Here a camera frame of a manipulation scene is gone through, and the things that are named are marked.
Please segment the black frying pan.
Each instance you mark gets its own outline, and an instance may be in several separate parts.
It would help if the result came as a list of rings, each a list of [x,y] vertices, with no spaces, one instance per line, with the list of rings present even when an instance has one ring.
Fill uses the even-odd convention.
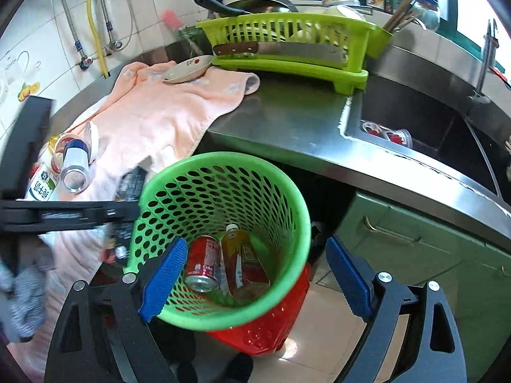
[[[223,4],[217,0],[193,0],[194,3],[221,17],[237,17],[249,14],[297,12],[293,5],[278,0],[236,0]]]

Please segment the green cabinet door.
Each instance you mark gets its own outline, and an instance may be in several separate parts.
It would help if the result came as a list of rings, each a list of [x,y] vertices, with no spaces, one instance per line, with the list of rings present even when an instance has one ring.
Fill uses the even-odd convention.
[[[470,382],[510,380],[510,256],[410,207],[356,191],[320,199],[326,230],[376,272],[434,280],[455,317]]]

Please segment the white blue milk carton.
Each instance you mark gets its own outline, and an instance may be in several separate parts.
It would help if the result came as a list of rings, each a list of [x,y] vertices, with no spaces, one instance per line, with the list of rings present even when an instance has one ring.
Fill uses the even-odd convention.
[[[25,199],[29,201],[48,201],[56,190],[58,177],[45,163],[41,163],[29,184]]]

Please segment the steel sink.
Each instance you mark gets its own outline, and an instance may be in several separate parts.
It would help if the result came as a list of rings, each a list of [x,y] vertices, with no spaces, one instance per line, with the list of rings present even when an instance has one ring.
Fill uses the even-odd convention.
[[[353,97],[348,134],[440,169],[510,202],[510,155],[461,112],[415,89],[371,76]]]

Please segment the red cola can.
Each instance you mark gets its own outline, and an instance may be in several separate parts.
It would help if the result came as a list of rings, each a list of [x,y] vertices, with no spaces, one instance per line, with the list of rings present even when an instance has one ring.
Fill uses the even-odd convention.
[[[208,235],[191,243],[185,270],[185,284],[194,292],[208,293],[219,286],[220,245]]]

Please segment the red plastic stool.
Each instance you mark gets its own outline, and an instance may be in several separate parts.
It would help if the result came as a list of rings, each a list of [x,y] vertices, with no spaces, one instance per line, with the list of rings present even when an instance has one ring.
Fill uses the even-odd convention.
[[[279,351],[301,311],[309,289],[311,265],[306,263],[290,292],[269,312],[245,325],[208,335],[247,355],[259,356]]]

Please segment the pink towel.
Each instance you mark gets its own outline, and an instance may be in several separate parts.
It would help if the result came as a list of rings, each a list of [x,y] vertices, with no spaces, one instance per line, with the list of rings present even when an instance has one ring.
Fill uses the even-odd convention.
[[[81,135],[86,124],[99,130],[99,152],[92,180],[77,201],[110,201],[120,177],[145,158],[152,159],[149,174],[163,169],[196,150],[210,125],[233,112],[243,98],[257,91],[260,79],[254,73],[210,67],[189,82],[167,85],[162,78],[175,62],[147,66],[134,62],[124,67],[113,91],[80,115],[68,131]],[[33,382],[43,380],[56,321],[75,281],[90,281],[101,265],[105,231],[50,233],[47,243],[56,267],[47,274],[45,322],[33,339],[11,343],[11,355]]]

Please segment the kitchen cleaver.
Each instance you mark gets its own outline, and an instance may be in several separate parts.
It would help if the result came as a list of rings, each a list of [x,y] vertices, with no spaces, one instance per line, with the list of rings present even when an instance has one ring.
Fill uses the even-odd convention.
[[[218,44],[217,56],[259,56],[262,59],[294,61],[326,67],[341,67],[348,59],[347,51],[338,46],[290,41],[243,41]]]

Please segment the tea bottle with white cap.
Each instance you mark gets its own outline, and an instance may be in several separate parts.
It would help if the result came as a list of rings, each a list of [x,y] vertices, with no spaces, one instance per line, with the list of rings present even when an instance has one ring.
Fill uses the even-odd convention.
[[[257,299],[270,281],[247,232],[231,223],[221,239],[226,284],[234,299]]]

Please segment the silver blue can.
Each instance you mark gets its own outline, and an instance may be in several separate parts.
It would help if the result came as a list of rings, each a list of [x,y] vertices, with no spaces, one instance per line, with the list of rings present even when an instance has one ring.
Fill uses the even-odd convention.
[[[88,153],[82,148],[68,148],[61,172],[61,182],[68,192],[79,194],[89,183]]]

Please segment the lime green dish rack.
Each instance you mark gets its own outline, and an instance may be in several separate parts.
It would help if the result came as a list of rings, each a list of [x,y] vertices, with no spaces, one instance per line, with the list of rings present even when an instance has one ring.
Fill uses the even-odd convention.
[[[307,12],[224,17],[197,27],[218,67],[322,79],[346,96],[365,90],[365,58],[379,57],[392,39],[367,21]]]

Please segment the white floral plate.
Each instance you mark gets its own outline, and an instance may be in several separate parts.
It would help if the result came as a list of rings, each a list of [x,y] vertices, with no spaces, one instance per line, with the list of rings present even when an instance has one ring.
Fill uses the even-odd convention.
[[[202,77],[212,66],[214,56],[196,56],[169,68],[163,74],[165,84],[180,84]]]

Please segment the faucet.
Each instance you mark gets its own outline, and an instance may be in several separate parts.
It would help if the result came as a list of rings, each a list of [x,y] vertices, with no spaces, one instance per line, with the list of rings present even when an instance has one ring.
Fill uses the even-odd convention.
[[[482,66],[478,74],[475,91],[470,97],[470,99],[477,105],[488,105],[491,101],[488,95],[483,94],[483,85],[487,73],[495,66],[495,54],[499,47],[496,32],[497,23],[495,18],[489,19],[486,35],[484,36]]]

